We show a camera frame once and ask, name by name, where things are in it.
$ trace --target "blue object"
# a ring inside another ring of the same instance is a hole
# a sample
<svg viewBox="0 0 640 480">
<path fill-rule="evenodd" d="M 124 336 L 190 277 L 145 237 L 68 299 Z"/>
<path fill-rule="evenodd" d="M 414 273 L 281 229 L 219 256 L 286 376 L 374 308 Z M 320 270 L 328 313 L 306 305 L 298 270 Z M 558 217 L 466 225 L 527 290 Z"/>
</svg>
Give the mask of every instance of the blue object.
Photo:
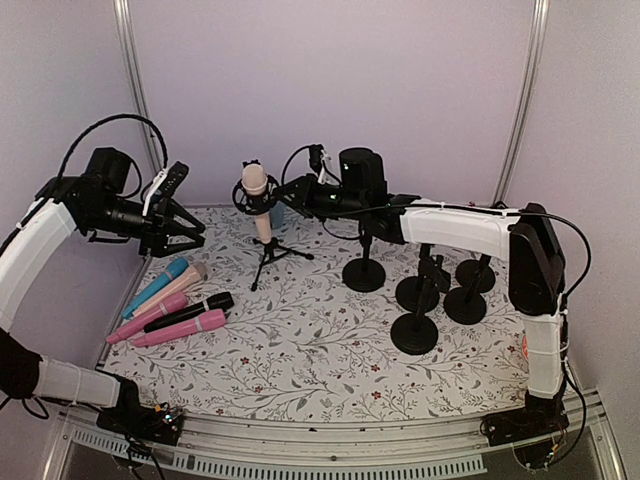
<svg viewBox="0 0 640 480">
<path fill-rule="evenodd" d="M 176 258 L 167 266 L 167 269 L 164 272 L 158 275 L 158 277 L 153 282 L 151 282 L 143 291 L 141 291 L 138 296 L 133 299 L 129 306 L 124 309 L 124 311 L 122 312 L 123 318 L 131 318 L 133 316 L 133 312 L 140 305 L 149 300 L 164 287 L 169 285 L 169 283 L 171 283 L 173 279 L 182 275 L 182 273 L 187 269 L 188 266 L 189 262 L 187 262 L 186 258 Z"/>
<path fill-rule="evenodd" d="M 271 228 L 277 230 L 284 223 L 284 203 L 278 202 L 269 210 L 269 220 L 271 220 Z"/>
</svg>

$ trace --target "round black base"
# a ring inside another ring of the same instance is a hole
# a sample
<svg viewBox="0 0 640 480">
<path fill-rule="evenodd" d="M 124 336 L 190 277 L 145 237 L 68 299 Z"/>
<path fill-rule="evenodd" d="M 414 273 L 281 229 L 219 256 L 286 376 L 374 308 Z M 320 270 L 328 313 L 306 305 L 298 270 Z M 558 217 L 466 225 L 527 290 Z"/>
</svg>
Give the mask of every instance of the round black base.
<svg viewBox="0 0 640 480">
<path fill-rule="evenodd" d="M 469 303 L 465 303 L 468 291 L 468 288 L 458 287 L 447 293 L 444 297 L 444 311 L 456 323 L 475 325 L 480 323 L 487 313 L 487 303 L 479 293 L 473 295 Z"/>
<path fill-rule="evenodd" d="M 418 299 L 420 298 L 420 290 L 418 290 L 418 277 L 407 277 L 402 280 L 396 287 L 396 300 L 405 310 L 415 312 L 418 310 Z M 432 288 L 427 300 L 426 312 L 430 312 L 438 306 L 440 294 L 437 288 Z"/>
<path fill-rule="evenodd" d="M 456 280 L 463 287 L 468 287 L 473 281 L 473 274 L 478 270 L 478 260 L 465 260 L 456 268 Z M 487 267 L 478 285 L 478 293 L 486 293 L 496 284 L 496 274 L 491 267 Z"/>
<path fill-rule="evenodd" d="M 362 262 L 368 262 L 367 270 L 362 271 Z M 342 281 L 356 292 L 373 292 L 384 285 L 387 278 L 384 267 L 375 260 L 356 258 L 342 269 Z"/>
<path fill-rule="evenodd" d="M 429 317 L 419 320 L 414 330 L 415 314 L 405 313 L 391 325 L 391 341 L 398 350 L 407 355 L 424 355 L 438 343 L 438 327 Z"/>
</svg>

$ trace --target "black microphone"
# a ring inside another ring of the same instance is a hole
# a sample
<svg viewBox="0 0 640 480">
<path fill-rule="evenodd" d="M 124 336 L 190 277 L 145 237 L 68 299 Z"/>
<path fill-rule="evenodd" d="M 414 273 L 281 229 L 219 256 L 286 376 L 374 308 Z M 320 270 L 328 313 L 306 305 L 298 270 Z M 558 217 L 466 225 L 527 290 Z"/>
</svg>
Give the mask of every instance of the black microphone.
<svg viewBox="0 0 640 480">
<path fill-rule="evenodd" d="M 145 333 L 149 333 L 155 330 L 160 330 L 161 328 L 170 327 L 171 325 L 184 322 L 185 320 L 189 320 L 190 318 L 200 315 L 202 312 L 206 312 L 207 310 L 216 310 L 219 308 L 226 311 L 233 307 L 233 305 L 233 297 L 229 292 L 216 293 L 195 305 L 191 305 L 190 307 L 183 308 L 177 312 L 155 319 L 144 327 L 144 331 Z"/>
</svg>

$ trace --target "floral tablecloth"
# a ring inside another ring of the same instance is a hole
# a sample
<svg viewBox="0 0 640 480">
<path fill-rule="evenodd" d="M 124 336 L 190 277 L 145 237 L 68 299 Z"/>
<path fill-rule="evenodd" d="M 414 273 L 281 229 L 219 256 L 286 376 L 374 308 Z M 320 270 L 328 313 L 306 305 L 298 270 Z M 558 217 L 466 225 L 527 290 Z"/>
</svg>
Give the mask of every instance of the floral tablecloth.
<svg viewBox="0 0 640 480">
<path fill-rule="evenodd" d="M 391 343 L 389 330 L 404 311 L 394 298 L 397 283 L 417 269 L 418 245 L 375 241 L 372 258 L 387 280 L 362 294 L 341 282 L 342 267 L 360 254 L 358 242 L 331 237 L 317 221 L 293 212 L 275 234 L 283 244 L 315 255 L 289 256 L 263 272 L 251 292 L 261 249 L 252 243 L 250 217 L 233 208 L 201 208 L 203 248 L 189 261 L 210 269 L 189 296 L 200 301 L 228 290 L 236 306 L 228 325 L 164 345 L 114 346 L 105 370 L 134 379 L 143 400 L 182 404 L 195 413 L 279 421 L 362 422 L 445 417 L 514 407 L 527 381 L 523 325 L 507 298 L 507 269 L 492 260 L 494 289 L 484 294 L 488 314 L 478 325 L 450 320 L 442 299 L 429 316 L 440 337 L 430 353 L 412 357 Z M 332 232 L 354 235 L 353 222 L 328 221 Z M 434 247 L 444 267 L 469 252 Z M 172 258 L 154 260 L 141 288 Z"/>
</svg>

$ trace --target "wall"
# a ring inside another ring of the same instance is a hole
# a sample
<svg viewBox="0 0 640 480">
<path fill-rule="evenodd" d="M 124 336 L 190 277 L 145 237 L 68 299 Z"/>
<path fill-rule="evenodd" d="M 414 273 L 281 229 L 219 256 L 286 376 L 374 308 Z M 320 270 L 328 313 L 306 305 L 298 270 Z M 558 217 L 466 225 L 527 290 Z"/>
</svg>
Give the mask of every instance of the wall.
<svg viewBox="0 0 640 480">
<path fill-rule="evenodd" d="M 539 201 L 584 229 L 593 270 L 570 302 L 571 358 L 596 385 L 629 478 L 640 478 L 640 3 L 552 2 L 508 203 Z M 584 265 L 563 233 L 569 281 Z"/>
<path fill-rule="evenodd" d="M 4 237 L 76 136 L 104 116 L 132 111 L 132 102 L 111 2 L 3 2 L 0 44 Z M 121 122 L 92 134 L 68 173 L 82 172 L 94 147 L 113 145 L 138 159 L 148 179 L 138 126 Z M 12 335 L 30 349 L 92 367 L 139 262 L 134 244 L 87 245 L 75 234 L 27 294 Z M 40 422 L 13 403 L 0 412 L 0 479 L 38 478 L 53 420 Z"/>
<path fill-rule="evenodd" d="M 368 146 L 389 188 L 491 201 L 534 1 L 131 2 L 149 110 L 194 172 L 178 193 L 230 203 L 241 161 L 277 178 L 299 146 Z M 307 155 L 289 174 L 308 171 Z"/>
</svg>

